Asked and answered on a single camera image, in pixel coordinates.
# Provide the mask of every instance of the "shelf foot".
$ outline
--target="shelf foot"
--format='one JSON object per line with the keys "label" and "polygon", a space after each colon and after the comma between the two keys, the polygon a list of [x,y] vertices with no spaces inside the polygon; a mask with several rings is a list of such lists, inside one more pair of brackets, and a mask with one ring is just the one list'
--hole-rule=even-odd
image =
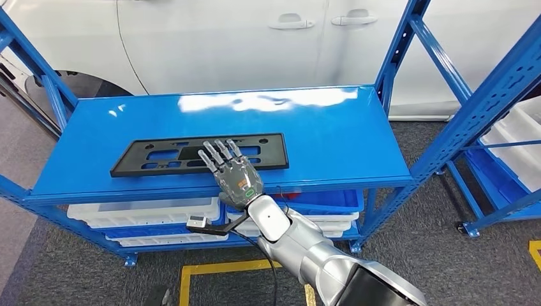
{"label": "shelf foot", "polygon": [[124,258],[126,259],[124,266],[135,266],[137,264],[137,253],[126,255]]}
{"label": "shelf foot", "polygon": [[348,244],[352,253],[360,253],[362,251],[362,245],[358,240],[348,240]]}
{"label": "shelf foot", "polygon": [[476,228],[473,228],[470,222],[457,222],[455,225],[458,232],[468,235],[470,238],[477,238],[480,236],[479,231]]}

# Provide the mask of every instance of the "car body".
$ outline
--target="car body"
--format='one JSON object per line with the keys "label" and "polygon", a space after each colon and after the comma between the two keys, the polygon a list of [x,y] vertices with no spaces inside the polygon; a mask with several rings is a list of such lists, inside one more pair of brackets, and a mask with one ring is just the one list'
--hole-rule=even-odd
{"label": "car body", "polygon": [[[58,71],[132,94],[374,82],[407,0],[4,0]],[[475,90],[541,11],[539,0],[434,0],[426,16]],[[30,72],[6,50],[22,86]],[[456,98],[417,39],[397,74],[394,119],[448,119]]]}

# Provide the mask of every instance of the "black plastic panel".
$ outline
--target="black plastic panel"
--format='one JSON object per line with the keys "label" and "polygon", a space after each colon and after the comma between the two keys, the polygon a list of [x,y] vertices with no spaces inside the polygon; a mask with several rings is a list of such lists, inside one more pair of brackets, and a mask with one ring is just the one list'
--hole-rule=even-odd
{"label": "black plastic panel", "polygon": [[289,168],[281,133],[135,140],[111,169],[111,177],[202,173],[208,169],[199,158],[203,142],[231,138],[257,170]]}

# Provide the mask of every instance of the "white container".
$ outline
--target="white container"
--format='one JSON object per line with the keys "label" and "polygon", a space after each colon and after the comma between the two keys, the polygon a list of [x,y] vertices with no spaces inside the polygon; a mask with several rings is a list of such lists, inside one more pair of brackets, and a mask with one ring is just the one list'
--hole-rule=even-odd
{"label": "white container", "polygon": [[107,240],[119,242],[123,247],[141,247],[145,245],[165,244],[194,244],[200,242],[224,241],[227,240],[228,237],[229,235],[215,236],[197,233],[127,238],[109,238],[105,236]]}
{"label": "white container", "polygon": [[[241,215],[227,212],[227,217],[230,221],[234,221],[240,218]],[[352,221],[359,218],[359,213],[356,212],[348,215],[307,215],[306,217],[319,226],[326,237],[339,238],[342,237],[344,231],[352,227]],[[241,225],[236,227],[236,230],[249,237],[260,235],[257,225],[251,218],[241,223]]]}
{"label": "white container", "polygon": [[[239,229],[237,227],[235,230],[246,237],[259,237],[259,235],[261,235],[261,232],[259,229],[257,229],[257,226],[256,229]],[[344,231],[323,231],[323,236],[327,238],[340,238],[342,235],[344,235]]]}
{"label": "white container", "polygon": [[[533,120],[520,107],[514,107],[505,118],[496,122],[480,141],[485,145],[492,145],[539,139],[541,139],[541,124]],[[530,191],[541,188],[541,145],[500,147],[489,150],[513,170]]]}
{"label": "white container", "polygon": [[218,220],[218,198],[74,204],[68,217],[91,228],[186,223],[191,215]]}
{"label": "white container", "polygon": [[517,103],[515,107],[520,108],[533,120],[541,124],[541,96]]}

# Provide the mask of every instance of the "car wheel well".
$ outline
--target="car wheel well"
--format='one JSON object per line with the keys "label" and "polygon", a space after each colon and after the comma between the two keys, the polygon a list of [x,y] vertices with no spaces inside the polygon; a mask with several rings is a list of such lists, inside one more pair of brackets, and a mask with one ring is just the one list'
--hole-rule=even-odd
{"label": "car wheel well", "polygon": [[[55,72],[78,98],[131,96],[122,87],[93,75],[66,70],[55,70]],[[43,85],[34,75],[26,79],[24,87],[30,96],[32,96],[33,92],[44,90]]]}

